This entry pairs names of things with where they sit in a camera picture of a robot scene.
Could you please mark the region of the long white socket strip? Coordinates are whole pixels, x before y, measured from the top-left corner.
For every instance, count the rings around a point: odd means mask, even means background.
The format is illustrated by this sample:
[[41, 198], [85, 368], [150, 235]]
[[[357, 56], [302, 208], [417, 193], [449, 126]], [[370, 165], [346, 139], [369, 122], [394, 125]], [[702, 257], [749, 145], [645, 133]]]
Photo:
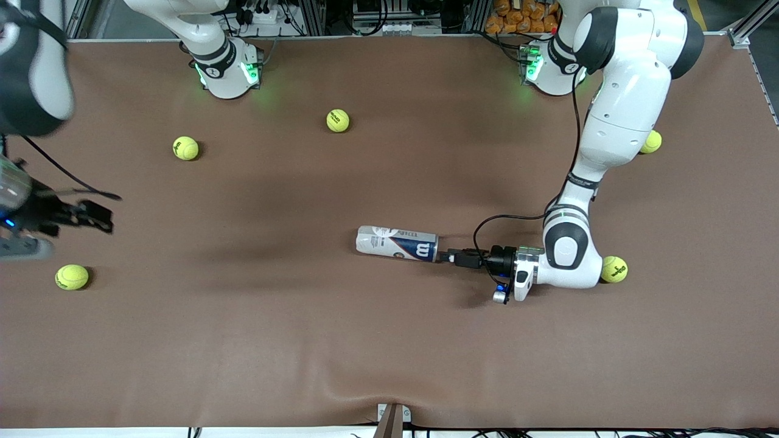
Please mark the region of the long white socket strip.
[[389, 21], [376, 30], [379, 23], [354, 22], [353, 28], [360, 34], [369, 34], [374, 37], [406, 37], [439, 35], [443, 28], [437, 21]]

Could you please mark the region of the pile of orange objects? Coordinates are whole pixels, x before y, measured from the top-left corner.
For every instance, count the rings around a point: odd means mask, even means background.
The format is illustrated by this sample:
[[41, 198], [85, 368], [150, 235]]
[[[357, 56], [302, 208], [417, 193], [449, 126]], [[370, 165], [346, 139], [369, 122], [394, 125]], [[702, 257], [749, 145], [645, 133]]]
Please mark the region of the pile of orange objects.
[[556, 33], [562, 19], [557, 0], [493, 0], [485, 22], [488, 34]]

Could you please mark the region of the brown mounting bar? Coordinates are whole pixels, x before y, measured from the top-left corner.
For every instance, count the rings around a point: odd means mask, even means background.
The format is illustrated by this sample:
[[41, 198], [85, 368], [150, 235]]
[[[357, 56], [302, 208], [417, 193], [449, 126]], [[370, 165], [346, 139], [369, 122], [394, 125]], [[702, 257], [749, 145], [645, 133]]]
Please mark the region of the brown mounting bar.
[[400, 404], [379, 405], [379, 415], [373, 438], [403, 438], [405, 407]]

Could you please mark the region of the grey metal table bracket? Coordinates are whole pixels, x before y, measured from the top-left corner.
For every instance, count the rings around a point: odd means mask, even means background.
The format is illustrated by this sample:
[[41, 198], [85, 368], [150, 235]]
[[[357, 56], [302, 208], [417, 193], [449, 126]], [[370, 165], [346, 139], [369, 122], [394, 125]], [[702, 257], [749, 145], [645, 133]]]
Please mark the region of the grey metal table bracket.
[[401, 404], [378, 404], [376, 422], [381, 422], [384, 416], [395, 413], [402, 419], [403, 423], [412, 423], [411, 410], [406, 405]]

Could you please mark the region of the aluminium frame profile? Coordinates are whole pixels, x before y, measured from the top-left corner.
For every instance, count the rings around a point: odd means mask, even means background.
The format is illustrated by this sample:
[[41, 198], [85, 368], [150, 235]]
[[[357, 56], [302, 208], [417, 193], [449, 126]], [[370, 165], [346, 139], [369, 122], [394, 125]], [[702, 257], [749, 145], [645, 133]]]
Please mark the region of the aluminium frame profile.
[[100, 0], [63, 0], [66, 34], [70, 40], [88, 37]]
[[304, 19], [306, 35], [309, 37], [324, 36], [327, 0], [298, 0], [298, 2]]
[[779, 0], [760, 0], [748, 14], [724, 28], [731, 47], [748, 48], [749, 36], [779, 9]]
[[487, 19], [494, 11], [494, 0], [469, 0], [470, 4], [467, 8], [464, 18], [464, 31], [465, 32], [484, 32]]

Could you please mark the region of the blue white tennis ball can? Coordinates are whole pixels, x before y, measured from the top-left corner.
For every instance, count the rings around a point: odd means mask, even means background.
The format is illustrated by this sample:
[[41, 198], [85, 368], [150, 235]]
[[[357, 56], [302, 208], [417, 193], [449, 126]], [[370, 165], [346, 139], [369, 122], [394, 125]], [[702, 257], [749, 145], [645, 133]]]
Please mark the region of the blue white tennis ball can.
[[439, 236], [399, 228], [361, 226], [355, 247], [367, 255], [434, 263], [439, 252]]

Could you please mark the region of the white power strip with plugs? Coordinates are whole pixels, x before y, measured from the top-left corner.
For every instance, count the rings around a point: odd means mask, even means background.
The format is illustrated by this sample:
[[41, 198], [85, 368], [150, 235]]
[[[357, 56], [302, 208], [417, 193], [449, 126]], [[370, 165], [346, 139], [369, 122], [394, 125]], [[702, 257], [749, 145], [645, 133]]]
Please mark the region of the white power strip with plugs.
[[236, 0], [239, 25], [276, 25], [280, 22], [277, 0]]

